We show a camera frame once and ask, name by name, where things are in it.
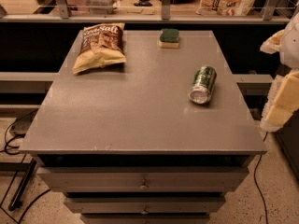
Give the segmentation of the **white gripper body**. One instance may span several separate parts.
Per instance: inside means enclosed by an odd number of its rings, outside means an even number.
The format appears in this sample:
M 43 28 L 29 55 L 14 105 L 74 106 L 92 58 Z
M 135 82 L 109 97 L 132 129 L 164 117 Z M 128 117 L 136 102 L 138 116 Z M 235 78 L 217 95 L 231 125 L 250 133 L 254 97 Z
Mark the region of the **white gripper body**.
M 299 68 L 299 13 L 287 24 L 280 40 L 280 62 Z

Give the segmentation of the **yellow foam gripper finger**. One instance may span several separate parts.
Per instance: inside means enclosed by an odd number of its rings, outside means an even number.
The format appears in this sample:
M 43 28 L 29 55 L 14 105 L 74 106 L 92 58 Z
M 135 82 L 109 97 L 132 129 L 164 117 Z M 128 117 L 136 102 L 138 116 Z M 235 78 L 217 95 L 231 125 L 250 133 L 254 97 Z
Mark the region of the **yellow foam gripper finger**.
M 264 105 L 260 126 L 266 132 L 276 132 L 299 109 L 299 70 L 273 80 Z
M 266 41 L 264 41 L 260 47 L 260 51 L 268 54 L 273 54 L 279 52 L 280 50 L 280 40 L 284 31 L 280 30 L 270 36 Z

